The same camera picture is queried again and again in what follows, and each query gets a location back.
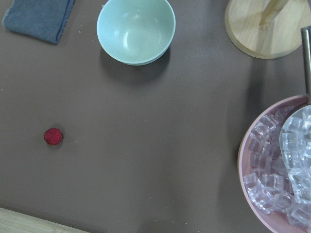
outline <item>raspberry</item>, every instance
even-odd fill
[[[52,146],[56,146],[63,139],[62,132],[57,128],[50,128],[44,133],[44,140]]]

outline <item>bowl rim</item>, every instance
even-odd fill
[[[240,184],[245,196],[246,201],[248,202],[248,205],[250,206],[250,208],[252,209],[252,211],[254,212],[254,214],[257,216],[257,218],[273,233],[279,233],[277,232],[273,227],[271,227],[263,218],[262,216],[259,214],[259,209],[257,209],[253,203],[251,202],[251,200],[248,198],[248,194],[247,191],[245,189],[244,186],[244,182],[243,182],[243,168],[242,168],[242,159],[243,159],[243,152],[245,150],[245,146],[246,146],[246,142],[248,139],[248,135],[250,134],[250,132],[252,131],[252,129],[254,128],[255,124],[268,112],[272,111],[273,109],[275,109],[276,107],[280,106],[281,104],[284,104],[286,102],[289,101],[293,101],[293,100],[305,100],[305,102],[308,101],[308,95],[297,95],[297,96],[292,96],[289,98],[286,98],[284,100],[281,100],[273,105],[271,105],[269,108],[267,108],[266,110],[264,110],[254,121],[253,123],[250,125],[250,127],[248,128],[248,130],[246,131],[245,135],[243,136],[242,142],[240,144],[239,147],[239,154],[238,154],[238,173],[239,173],[239,180],[240,180]]]
[[[117,61],[120,61],[122,63],[125,63],[125,64],[129,64],[129,65],[146,65],[148,63],[151,63],[153,61],[155,61],[157,58],[159,58],[161,55],[163,55],[166,50],[169,48],[172,40],[173,40],[173,37],[174,37],[174,34],[175,34],[175,30],[176,30],[176,17],[175,17],[175,13],[174,13],[174,10],[172,8],[172,6],[170,5],[170,3],[168,2],[168,0],[162,0],[163,2],[165,2],[167,4],[167,6],[169,7],[170,11],[171,11],[171,14],[173,16],[173,31],[172,31],[172,34],[171,34],[171,37],[169,39],[169,41],[167,42],[166,46],[159,52],[157,53],[156,55],[150,57],[149,59],[145,59],[145,60],[141,60],[141,61],[135,61],[135,62],[132,62],[132,61],[126,61],[124,59],[120,59],[120,58],[117,58],[116,56],[114,56],[113,54],[109,53],[104,44],[102,43],[102,40],[100,39],[100,36],[99,36],[99,31],[100,31],[100,27],[99,27],[99,22],[100,22],[100,19],[102,17],[102,14],[104,13],[104,10],[105,8],[111,4],[111,2],[113,1],[117,1],[117,0],[108,0],[108,2],[102,7],[99,15],[98,15],[98,18],[97,18],[97,24],[96,24],[96,32],[97,32],[97,38],[102,46],[102,48],[105,50],[105,52],[111,56],[112,58],[116,59]]]

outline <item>wooden stand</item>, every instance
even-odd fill
[[[0,233],[87,233],[75,228],[0,208]]]
[[[307,0],[230,0],[225,27],[233,44],[257,58],[285,56],[301,45],[311,24]]]

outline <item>ceramic bowl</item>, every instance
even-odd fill
[[[167,0],[109,0],[97,20],[102,48],[128,65],[145,65],[168,49],[175,14]]]

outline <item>folded cloth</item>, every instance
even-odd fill
[[[13,0],[2,24],[13,32],[58,44],[75,0]]]

